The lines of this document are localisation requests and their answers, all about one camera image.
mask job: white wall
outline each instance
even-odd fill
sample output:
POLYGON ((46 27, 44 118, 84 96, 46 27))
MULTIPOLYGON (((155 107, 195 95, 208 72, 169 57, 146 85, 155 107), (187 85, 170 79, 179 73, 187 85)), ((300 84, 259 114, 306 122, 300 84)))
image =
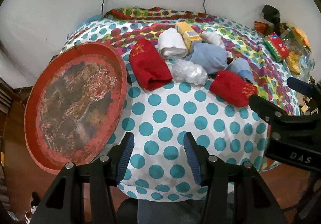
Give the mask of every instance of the white wall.
MULTIPOLYGON (((0 6, 0 41, 18 71, 10 73, 0 63, 0 76, 13 87, 33 85, 52 56, 59 53, 67 34, 82 21, 100 14, 101 3, 102 0, 4 0, 0 6)), ((106 0, 104 12, 125 6, 202 12, 202 3, 203 0, 106 0)), ((262 19, 265 4, 276 7, 282 21, 306 32, 317 63, 313 75, 321 79, 321 14, 313 0, 206 0, 208 13, 249 27, 262 19)))

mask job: red sock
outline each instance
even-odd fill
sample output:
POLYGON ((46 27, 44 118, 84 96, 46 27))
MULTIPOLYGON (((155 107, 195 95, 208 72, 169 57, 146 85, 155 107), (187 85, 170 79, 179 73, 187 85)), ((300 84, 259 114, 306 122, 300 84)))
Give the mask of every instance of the red sock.
POLYGON ((146 90, 160 88, 173 79, 155 46, 144 38, 139 39, 132 48, 129 62, 139 85, 146 90))
POLYGON ((257 94, 253 84, 243 81, 230 71, 219 71, 209 90, 236 107, 247 106, 248 97, 257 94))

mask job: metal screw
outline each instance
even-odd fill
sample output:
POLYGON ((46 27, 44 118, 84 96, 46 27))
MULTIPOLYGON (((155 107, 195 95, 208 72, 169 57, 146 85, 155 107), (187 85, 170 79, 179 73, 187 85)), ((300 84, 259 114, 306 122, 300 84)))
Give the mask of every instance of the metal screw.
POLYGON ((280 140, 281 139, 281 135, 278 133, 278 132, 273 132, 272 133, 272 138, 274 139, 274 140, 280 140))
POLYGON ((100 159, 101 162, 105 162, 105 161, 109 160, 109 157, 107 155, 103 155, 99 159, 100 159))
POLYGON ((248 161, 246 161, 243 165, 244 165, 244 167, 247 168, 247 169, 250 169, 250 168, 252 168, 252 166, 253 166, 252 163, 250 163, 250 162, 248 162, 248 161))
POLYGON ((214 155, 211 155, 208 157, 208 160, 211 161, 211 162, 217 162, 218 158, 214 155))
POLYGON ((282 116, 282 113, 280 113, 279 111, 276 111, 274 114, 279 118, 282 116))
POLYGON ((66 167, 66 169, 71 169, 73 167, 73 163, 68 162, 65 167, 66 167))

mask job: wooden floor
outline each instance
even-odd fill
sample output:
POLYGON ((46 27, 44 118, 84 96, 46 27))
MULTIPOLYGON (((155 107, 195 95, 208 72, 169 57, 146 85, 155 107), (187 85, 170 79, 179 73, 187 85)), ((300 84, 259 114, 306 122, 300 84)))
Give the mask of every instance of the wooden floor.
MULTIPOLYGON (((10 203, 17 218, 22 220, 30 207, 30 195, 36 191, 40 197, 44 195, 55 178, 40 169, 28 153, 24 138, 24 108, 13 102, 4 128, 3 151, 5 153, 4 174, 8 188, 10 203)), ((282 208, 296 204, 307 185, 309 172, 287 165, 262 173, 262 177, 273 192, 282 208)), ((115 209, 128 198, 118 188, 112 189, 115 209)), ((85 186, 84 202, 86 216, 90 216, 89 190, 85 186)), ((292 221, 295 210, 288 212, 286 217, 292 221)))

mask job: colorful circle-patterned fabric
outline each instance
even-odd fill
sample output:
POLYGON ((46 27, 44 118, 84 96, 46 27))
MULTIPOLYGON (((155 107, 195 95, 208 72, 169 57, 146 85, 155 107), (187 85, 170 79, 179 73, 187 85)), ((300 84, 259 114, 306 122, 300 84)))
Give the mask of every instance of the colorful circle-patterned fabric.
POLYGON ((126 131, 134 134, 133 154, 119 185, 132 198, 169 202, 205 199, 207 187, 195 183, 187 162, 183 147, 186 132, 191 132, 209 154, 228 163, 250 161, 260 171, 278 164, 263 158, 267 124, 250 107, 236 108, 211 94, 211 80, 202 87, 171 82, 145 91, 139 86, 128 61, 129 51, 142 37, 157 45, 161 32, 183 20, 198 33, 215 31, 221 35, 228 51, 250 63, 258 94, 289 114, 299 115, 296 94, 286 84, 290 76, 286 64, 274 62, 263 37, 253 29, 217 16, 161 8, 113 9, 103 18, 86 22, 69 37, 61 52, 83 42, 102 41, 122 54, 128 71, 126 100, 119 124, 101 155, 119 144, 126 131))

